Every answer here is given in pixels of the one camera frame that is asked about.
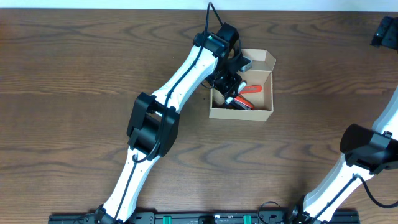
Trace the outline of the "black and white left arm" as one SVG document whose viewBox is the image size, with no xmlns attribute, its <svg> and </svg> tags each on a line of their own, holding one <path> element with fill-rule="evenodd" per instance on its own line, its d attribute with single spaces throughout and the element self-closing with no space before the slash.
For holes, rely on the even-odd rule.
<svg viewBox="0 0 398 224">
<path fill-rule="evenodd" d="M 126 163 L 110 198 L 95 211 L 95 223 L 129 220 L 150 170 L 173 146 L 180 112 L 197 86 L 207 81 L 230 102 L 244 88 L 238 71 L 248 62 L 238 30 L 224 23 L 217 33 L 198 33 L 187 59 L 170 80 L 153 94 L 136 98 L 126 131 Z"/>
</svg>

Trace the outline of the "open cardboard box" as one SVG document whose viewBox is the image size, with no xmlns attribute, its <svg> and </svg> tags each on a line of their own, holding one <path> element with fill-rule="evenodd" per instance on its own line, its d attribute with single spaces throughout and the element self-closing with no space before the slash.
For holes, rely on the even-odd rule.
<svg viewBox="0 0 398 224">
<path fill-rule="evenodd" d="M 274 112 L 273 69 L 276 58 L 268 50 L 243 49 L 243 55 L 252 60 L 252 68 L 244 73 L 238 72 L 247 85 L 261 85 L 260 93 L 242 94 L 254 105 L 253 110 L 237 110 L 224 105 L 223 96 L 216 90 L 210 90 L 210 118 L 235 119 L 248 121 L 267 121 Z"/>
</svg>

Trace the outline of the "black mounting rail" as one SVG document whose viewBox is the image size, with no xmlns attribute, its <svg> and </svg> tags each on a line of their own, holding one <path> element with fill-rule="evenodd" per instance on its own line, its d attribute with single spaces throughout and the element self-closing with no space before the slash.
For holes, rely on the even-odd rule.
<svg viewBox="0 0 398 224">
<path fill-rule="evenodd" d="M 51 215 L 48 224 L 95 224 L 93 213 L 86 215 Z M 153 213 L 139 212 L 132 215 L 127 221 L 131 224 L 278 224 L 284 222 L 284 213 L 281 210 L 264 210 L 239 213 Z"/>
</svg>

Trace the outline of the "black cap whiteboard marker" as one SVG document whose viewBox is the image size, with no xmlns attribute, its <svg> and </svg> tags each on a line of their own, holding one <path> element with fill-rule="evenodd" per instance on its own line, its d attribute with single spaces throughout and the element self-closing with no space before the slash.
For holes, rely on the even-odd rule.
<svg viewBox="0 0 398 224">
<path fill-rule="evenodd" d="M 247 85 L 247 82 L 242 81 L 236 90 L 234 90 L 232 93 L 228 94 L 228 97 L 225 99 L 224 102 L 227 105 L 230 104 L 233 101 L 233 99 L 239 95 L 239 92 L 242 91 L 246 85 Z"/>
</svg>

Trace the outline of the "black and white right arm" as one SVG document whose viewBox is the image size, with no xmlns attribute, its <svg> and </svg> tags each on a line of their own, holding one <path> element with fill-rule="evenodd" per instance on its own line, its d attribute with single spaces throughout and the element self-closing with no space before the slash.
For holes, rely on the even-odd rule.
<svg viewBox="0 0 398 224">
<path fill-rule="evenodd" d="M 397 94 L 371 129 L 350 125 L 340 142 L 340 157 L 313 191 L 286 216 L 286 223 L 328 223 L 360 185 L 383 170 L 397 168 Z"/>
</svg>

